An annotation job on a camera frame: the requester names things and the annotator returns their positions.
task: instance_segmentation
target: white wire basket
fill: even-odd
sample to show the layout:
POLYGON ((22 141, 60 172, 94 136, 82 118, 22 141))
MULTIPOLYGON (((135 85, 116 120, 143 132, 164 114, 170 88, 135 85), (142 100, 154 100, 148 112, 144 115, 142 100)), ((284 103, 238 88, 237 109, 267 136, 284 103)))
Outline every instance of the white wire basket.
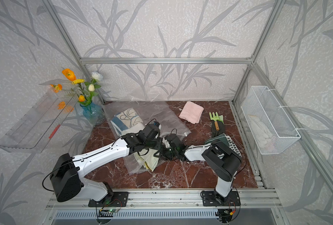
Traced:
POLYGON ((282 153, 300 139, 299 132, 267 86, 252 86, 241 109, 262 155, 282 153))

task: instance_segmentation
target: red object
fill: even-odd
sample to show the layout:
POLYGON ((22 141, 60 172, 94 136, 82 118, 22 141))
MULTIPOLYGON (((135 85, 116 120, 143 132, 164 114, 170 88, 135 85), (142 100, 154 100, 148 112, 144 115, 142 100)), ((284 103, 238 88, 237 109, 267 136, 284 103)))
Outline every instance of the red object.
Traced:
POLYGON ((56 131, 60 128, 60 124, 58 126, 56 126, 56 128, 53 130, 52 134, 49 136, 49 139, 52 138, 54 136, 54 134, 56 133, 56 131))

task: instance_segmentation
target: blue glass vase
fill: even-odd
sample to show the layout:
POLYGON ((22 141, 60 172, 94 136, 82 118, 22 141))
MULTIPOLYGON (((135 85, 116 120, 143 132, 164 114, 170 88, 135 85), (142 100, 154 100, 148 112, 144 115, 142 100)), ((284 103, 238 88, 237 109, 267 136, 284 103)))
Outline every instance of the blue glass vase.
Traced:
POLYGON ((101 106, 91 102, 89 105, 84 106, 80 104, 83 108, 83 115, 90 122, 91 125, 98 125, 105 121, 105 115, 101 106))

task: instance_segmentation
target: green garden fork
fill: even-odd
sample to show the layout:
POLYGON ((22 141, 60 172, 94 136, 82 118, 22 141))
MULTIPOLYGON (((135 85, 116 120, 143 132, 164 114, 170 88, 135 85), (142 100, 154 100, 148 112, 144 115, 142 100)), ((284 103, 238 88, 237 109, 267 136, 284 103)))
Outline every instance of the green garden fork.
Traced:
POLYGON ((218 112, 215 112, 215 113, 216 113, 217 115, 215 115, 214 112, 213 112, 213 116, 212 116, 212 113, 209 112, 209 116, 210 116, 210 119, 211 119, 211 120, 214 120, 215 129, 216 129, 216 130, 219 130, 219 125, 218 125, 217 120, 220 120, 220 121, 222 121, 222 120, 219 118, 218 112))

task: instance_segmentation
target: metal vent grille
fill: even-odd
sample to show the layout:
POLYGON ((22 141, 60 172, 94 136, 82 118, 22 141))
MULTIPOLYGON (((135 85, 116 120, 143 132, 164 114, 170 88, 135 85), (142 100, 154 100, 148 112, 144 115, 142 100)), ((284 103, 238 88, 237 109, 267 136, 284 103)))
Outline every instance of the metal vent grille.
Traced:
MULTIPOLYGON (((165 219, 165 218, 216 218, 217 209, 121 209, 117 213, 105 213, 113 219, 165 219)), ((55 220, 94 219, 95 209, 58 210, 55 220)))

